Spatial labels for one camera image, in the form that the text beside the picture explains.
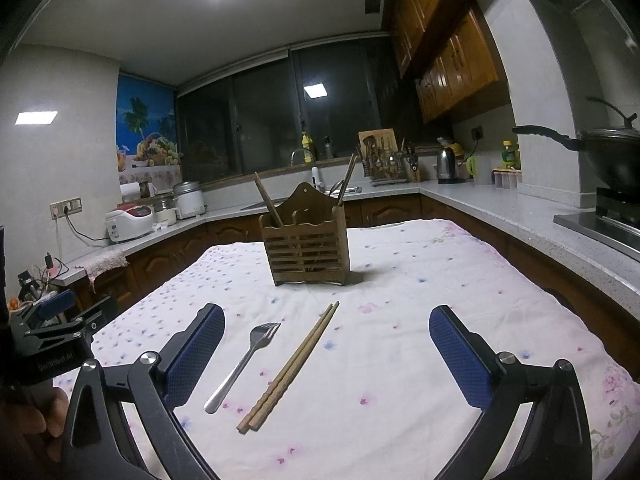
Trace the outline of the person's left hand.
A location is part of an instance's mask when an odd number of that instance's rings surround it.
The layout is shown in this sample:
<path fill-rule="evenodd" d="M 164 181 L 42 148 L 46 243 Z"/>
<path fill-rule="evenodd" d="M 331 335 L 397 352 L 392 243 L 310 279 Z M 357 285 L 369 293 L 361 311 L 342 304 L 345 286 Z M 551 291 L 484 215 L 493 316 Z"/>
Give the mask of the person's left hand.
<path fill-rule="evenodd" d="M 52 388 L 43 408 L 9 394 L 1 399 L 1 421 L 27 453 L 58 463 L 69 405 L 66 392 L 58 387 Z"/>

